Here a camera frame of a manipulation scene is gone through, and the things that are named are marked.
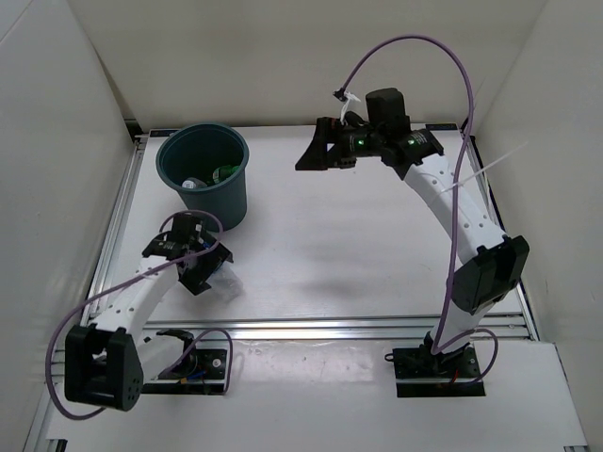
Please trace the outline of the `blue label clear bottle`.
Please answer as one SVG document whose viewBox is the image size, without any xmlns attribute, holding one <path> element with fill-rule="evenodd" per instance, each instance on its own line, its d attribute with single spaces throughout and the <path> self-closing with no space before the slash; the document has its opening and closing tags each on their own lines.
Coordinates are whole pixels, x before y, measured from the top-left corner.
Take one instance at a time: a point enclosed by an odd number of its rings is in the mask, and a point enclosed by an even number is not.
<svg viewBox="0 0 603 452">
<path fill-rule="evenodd" d="M 224 263 L 208 279 L 210 289 L 206 292 L 212 302 L 228 303 L 244 293 L 243 282 L 232 269 L 230 263 Z"/>
</svg>

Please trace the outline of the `white label clear bottle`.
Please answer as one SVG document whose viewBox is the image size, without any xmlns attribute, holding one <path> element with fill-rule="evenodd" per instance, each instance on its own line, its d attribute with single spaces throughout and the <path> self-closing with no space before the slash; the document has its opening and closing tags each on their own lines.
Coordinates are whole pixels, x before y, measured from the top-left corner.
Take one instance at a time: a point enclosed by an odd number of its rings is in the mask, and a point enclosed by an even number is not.
<svg viewBox="0 0 603 452">
<path fill-rule="evenodd" d="M 207 187 L 206 182 L 204 182 L 200 179 L 194 178 L 194 177 L 187 178 L 182 183 L 182 188 L 185 188 L 185 189 L 197 189 L 197 188 L 205 188 L 205 187 Z"/>
</svg>

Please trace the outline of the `green plastic soda bottle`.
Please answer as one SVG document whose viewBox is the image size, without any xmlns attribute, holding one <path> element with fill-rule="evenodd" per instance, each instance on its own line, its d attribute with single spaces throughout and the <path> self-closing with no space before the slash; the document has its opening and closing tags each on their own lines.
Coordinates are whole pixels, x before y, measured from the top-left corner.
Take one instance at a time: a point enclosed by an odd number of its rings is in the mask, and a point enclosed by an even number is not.
<svg viewBox="0 0 603 452">
<path fill-rule="evenodd" d="M 220 184 L 233 176 L 239 169 L 238 165 L 223 165 L 213 170 L 211 181 L 214 185 Z"/>
</svg>

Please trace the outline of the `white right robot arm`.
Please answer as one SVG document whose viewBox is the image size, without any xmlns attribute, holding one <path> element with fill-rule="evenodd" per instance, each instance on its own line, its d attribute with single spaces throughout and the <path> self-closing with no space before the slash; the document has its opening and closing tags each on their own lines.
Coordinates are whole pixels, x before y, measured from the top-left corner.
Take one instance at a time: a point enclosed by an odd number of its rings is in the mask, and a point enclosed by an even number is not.
<svg viewBox="0 0 603 452">
<path fill-rule="evenodd" d="M 530 247 L 523 236 L 508 236 L 455 183 L 443 145 L 431 128 L 412 128 L 400 91 L 378 89 L 366 101 L 366 119 L 354 112 L 319 117 L 295 169 L 351 169 L 360 158 L 378 157 L 430 208 L 451 240 L 454 267 L 447 307 L 426 335 L 423 353 L 426 370 L 443 377 L 456 366 L 468 334 L 516 288 Z"/>
</svg>

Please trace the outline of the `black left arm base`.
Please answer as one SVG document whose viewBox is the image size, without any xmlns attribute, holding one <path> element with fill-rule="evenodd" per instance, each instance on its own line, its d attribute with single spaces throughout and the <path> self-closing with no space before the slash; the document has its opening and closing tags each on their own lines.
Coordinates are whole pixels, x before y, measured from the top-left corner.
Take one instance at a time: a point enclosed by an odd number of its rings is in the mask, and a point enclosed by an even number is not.
<svg viewBox="0 0 603 452">
<path fill-rule="evenodd" d="M 234 342 L 232 339 L 206 339 L 196 345 L 165 377 L 146 382 L 144 395 L 225 396 L 230 389 Z"/>
</svg>

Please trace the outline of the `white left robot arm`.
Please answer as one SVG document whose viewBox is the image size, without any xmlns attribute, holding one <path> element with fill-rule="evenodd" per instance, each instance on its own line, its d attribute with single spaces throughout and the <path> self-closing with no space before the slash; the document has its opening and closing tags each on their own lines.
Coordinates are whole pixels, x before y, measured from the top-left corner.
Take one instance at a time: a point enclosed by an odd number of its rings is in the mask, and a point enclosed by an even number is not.
<svg viewBox="0 0 603 452">
<path fill-rule="evenodd" d="M 74 325 L 64 342 L 64 395 L 101 411 L 130 411 L 143 394 L 223 395 L 230 385 L 234 345 L 224 329 L 195 334 L 144 328 L 174 287 L 199 296 L 232 253 L 209 227 L 205 211 L 171 215 L 141 253 L 135 277 L 107 290 L 112 297 L 88 326 Z"/>
</svg>

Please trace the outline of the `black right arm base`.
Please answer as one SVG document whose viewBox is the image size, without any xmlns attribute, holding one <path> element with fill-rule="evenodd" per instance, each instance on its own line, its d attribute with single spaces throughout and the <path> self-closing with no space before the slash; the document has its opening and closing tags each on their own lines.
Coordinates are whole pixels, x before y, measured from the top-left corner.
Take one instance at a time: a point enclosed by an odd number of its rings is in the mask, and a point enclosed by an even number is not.
<svg viewBox="0 0 603 452">
<path fill-rule="evenodd" d="M 475 348 L 451 356 L 431 355 L 424 346 L 394 348 L 384 355 L 393 364 L 398 398 L 486 396 Z"/>
</svg>

